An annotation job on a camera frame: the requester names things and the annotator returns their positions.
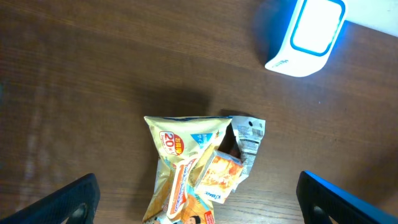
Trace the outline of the silver foil packet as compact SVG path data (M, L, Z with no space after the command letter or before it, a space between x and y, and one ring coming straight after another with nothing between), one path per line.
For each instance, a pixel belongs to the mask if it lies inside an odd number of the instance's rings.
M243 171L233 188L235 191L238 185L250 175L261 141L266 133L266 121L250 116L233 116L231 125L243 164Z

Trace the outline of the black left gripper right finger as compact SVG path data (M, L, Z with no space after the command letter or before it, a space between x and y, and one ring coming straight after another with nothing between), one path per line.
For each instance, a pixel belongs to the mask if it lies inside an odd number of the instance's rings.
M310 171L302 171L296 195L305 223L397 223L397 218Z

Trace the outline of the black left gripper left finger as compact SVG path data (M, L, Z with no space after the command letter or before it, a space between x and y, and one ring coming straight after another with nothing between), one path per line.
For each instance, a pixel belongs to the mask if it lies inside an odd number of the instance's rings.
M100 201L93 173L86 174L54 193L1 220L1 223L93 224Z

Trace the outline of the small orange box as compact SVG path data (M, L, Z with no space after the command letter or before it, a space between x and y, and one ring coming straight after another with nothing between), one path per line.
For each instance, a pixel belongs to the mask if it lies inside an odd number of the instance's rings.
M223 204L243 171L240 159L213 151L194 187L201 198Z

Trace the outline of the yellow chip bag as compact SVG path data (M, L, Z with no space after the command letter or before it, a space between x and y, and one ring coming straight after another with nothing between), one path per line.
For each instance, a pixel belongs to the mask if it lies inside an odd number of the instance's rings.
M152 199L143 223L215 222L213 204L194 187L216 150L230 116L145 116L159 153Z

